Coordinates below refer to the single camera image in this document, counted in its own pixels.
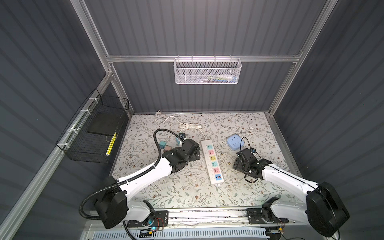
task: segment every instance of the wire basket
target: wire basket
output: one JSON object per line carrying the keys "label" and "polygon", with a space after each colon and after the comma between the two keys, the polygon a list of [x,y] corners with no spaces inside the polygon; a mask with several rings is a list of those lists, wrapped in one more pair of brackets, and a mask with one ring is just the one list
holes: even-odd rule
{"label": "wire basket", "polygon": [[175,58],[173,66],[177,84],[237,84],[242,65],[239,58],[205,62]]}
{"label": "wire basket", "polygon": [[[60,137],[56,145],[71,160],[108,163],[110,159],[114,160],[119,151],[118,148],[129,120],[128,110],[128,99],[98,95],[87,110],[81,110],[81,119],[75,127],[62,133],[63,135],[66,131],[70,131],[66,142],[59,143]],[[113,136],[89,132],[89,127],[99,113],[119,116],[116,117],[118,123]]]}

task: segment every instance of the coiled white cable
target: coiled white cable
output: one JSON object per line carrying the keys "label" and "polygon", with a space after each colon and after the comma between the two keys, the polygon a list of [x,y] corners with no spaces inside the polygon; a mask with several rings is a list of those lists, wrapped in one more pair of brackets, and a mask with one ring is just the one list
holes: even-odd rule
{"label": "coiled white cable", "polygon": [[255,131],[255,129],[253,127],[249,127],[245,130],[245,132],[242,132],[240,133],[240,137],[243,138],[243,137],[246,137],[248,135],[250,135],[251,133],[253,133]]}
{"label": "coiled white cable", "polygon": [[201,132],[201,134],[203,135],[204,140],[206,140],[206,137],[205,137],[205,135],[203,133],[203,126],[201,124],[188,123],[188,122],[180,122],[175,116],[169,116],[165,120],[162,120],[162,122],[158,122],[157,119],[156,119],[156,115],[159,115],[159,114],[161,114],[161,111],[157,111],[156,114],[155,114],[155,121],[156,121],[157,124],[164,124],[164,123],[167,122],[168,119],[174,118],[174,119],[176,119],[176,121],[179,122],[179,128],[181,129],[180,132],[183,132],[184,130],[186,130],[188,128],[198,129]]}

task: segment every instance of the leaf pattern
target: leaf pattern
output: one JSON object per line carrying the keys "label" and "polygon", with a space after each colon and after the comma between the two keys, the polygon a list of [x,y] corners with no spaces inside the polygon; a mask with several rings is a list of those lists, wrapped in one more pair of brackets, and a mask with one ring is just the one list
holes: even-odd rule
{"label": "leaf pattern", "polygon": [[[154,208],[184,207],[230,207],[261,205],[274,196],[285,201],[299,202],[291,193],[280,186],[265,180],[251,184],[244,180],[244,174],[233,170],[236,151],[227,145],[227,138],[245,132],[253,127],[255,132],[247,136],[253,148],[261,157],[272,161],[280,168],[289,171],[268,121],[263,113],[214,113],[214,114],[178,114],[181,122],[194,122],[204,126],[204,135],[214,143],[216,154],[223,172],[224,183],[220,186],[210,184],[207,167],[203,157],[190,162],[181,171],[159,179],[141,190],[135,198],[148,200]],[[124,177],[151,164],[157,159],[157,149],[153,141],[153,132],[166,128],[180,132],[179,123],[172,119],[165,124],[157,124],[154,115],[134,115],[128,127],[113,176]],[[197,143],[203,140],[200,131],[185,131],[188,138]],[[167,132],[157,134],[159,141],[176,147],[175,137]]]}

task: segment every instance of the white mesh basket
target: white mesh basket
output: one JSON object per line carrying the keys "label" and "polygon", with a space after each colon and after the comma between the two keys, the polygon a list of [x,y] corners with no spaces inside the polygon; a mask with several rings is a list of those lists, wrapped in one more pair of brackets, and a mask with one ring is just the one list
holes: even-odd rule
{"label": "white mesh basket", "polygon": [[179,61],[175,58],[173,67],[177,84],[237,84],[241,61],[239,58],[228,58],[228,61]]}

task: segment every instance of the robotic arm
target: robotic arm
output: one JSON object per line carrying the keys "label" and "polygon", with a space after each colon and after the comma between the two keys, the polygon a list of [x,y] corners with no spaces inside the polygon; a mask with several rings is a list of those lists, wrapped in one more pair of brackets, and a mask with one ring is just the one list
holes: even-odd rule
{"label": "robotic arm", "polygon": [[[167,131],[175,135],[183,143],[161,155],[156,133]],[[86,197],[80,205],[82,217],[92,220],[102,220],[106,229],[116,226],[121,221],[135,220],[149,226],[155,218],[155,211],[147,202],[130,201],[140,190],[151,183],[178,172],[188,165],[188,162],[200,159],[200,146],[191,139],[182,139],[167,129],[158,129],[154,140],[159,151],[158,159],[147,167],[125,177],[106,179],[105,187]],[[324,182],[318,184],[286,172],[271,161],[257,160],[250,149],[237,153],[233,168],[251,176],[270,181],[293,193],[302,202],[285,202],[272,197],[262,206],[260,215],[266,223],[273,223],[279,218],[288,218],[310,224],[317,232],[331,237],[349,218],[343,202],[332,185]],[[96,198],[94,207],[99,216],[91,216],[83,211],[84,204],[91,198]]]}

